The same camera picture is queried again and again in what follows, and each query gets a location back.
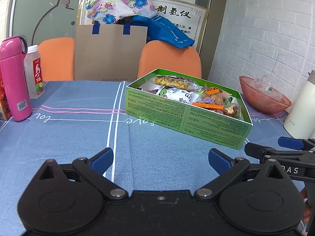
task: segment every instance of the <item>human hand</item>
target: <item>human hand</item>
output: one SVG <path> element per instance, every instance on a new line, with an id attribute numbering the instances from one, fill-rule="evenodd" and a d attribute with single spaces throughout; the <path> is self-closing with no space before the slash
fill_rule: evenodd
<path id="1" fill-rule="evenodd" d="M 300 192 L 303 199 L 307 199 L 308 195 L 306 193 L 306 188 L 304 187 L 303 190 Z M 308 205 L 308 201 L 305 202 L 305 209 L 303 214 L 303 222 L 308 223 L 310 221 L 310 214 L 311 214 L 311 207 Z"/>

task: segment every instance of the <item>chair backrest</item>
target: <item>chair backrest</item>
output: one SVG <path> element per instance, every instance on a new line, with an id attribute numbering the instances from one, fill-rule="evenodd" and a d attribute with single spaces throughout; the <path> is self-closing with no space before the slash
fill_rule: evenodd
<path id="1" fill-rule="evenodd" d="M 148 42 L 141 53 L 138 78 L 157 68 L 201 78 L 200 57 L 192 47 L 179 49 L 163 41 Z"/>
<path id="2" fill-rule="evenodd" d="M 73 81 L 74 42 L 74 38 L 60 37 L 38 46 L 44 81 Z"/>

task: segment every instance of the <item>barcode sticker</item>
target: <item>barcode sticker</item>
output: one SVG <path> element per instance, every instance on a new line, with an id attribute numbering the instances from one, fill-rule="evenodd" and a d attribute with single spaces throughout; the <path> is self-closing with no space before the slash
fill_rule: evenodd
<path id="1" fill-rule="evenodd" d="M 27 107 L 27 103 L 26 103 L 25 99 L 22 102 L 17 103 L 16 105 L 17 105 L 19 111 L 21 111 L 21 110 L 23 110 L 24 108 Z"/>

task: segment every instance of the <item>blue tablecloth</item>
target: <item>blue tablecloth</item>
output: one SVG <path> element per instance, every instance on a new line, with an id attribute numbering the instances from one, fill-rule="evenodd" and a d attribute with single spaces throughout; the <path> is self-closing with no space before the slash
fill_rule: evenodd
<path id="1" fill-rule="evenodd" d="M 106 178 L 126 189 L 194 192 L 218 174 L 208 163 L 217 148 L 232 158 L 247 157 L 240 150 L 214 144 L 125 113 L 127 82 L 46 82 L 45 93 L 32 100 L 33 113 L 25 121 L 0 121 L 0 235 L 17 236 L 24 228 L 16 206 L 42 163 L 53 158 L 71 163 L 113 149 L 113 166 Z M 286 112 L 263 115 L 248 106 L 253 128 L 246 142 L 278 146 Z M 299 190 L 302 182 L 295 182 Z"/>

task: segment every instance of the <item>blue plastic bag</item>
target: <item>blue plastic bag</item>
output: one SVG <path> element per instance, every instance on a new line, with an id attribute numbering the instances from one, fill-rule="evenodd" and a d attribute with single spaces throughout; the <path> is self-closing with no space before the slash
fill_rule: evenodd
<path id="1" fill-rule="evenodd" d="M 177 26 L 174 26 L 171 21 L 160 15 L 153 18 L 133 16 L 130 25 L 148 27 L 148 41 L 165 41 L 179 49 L 193 46 L 195 42 L 179 30 Z"/>

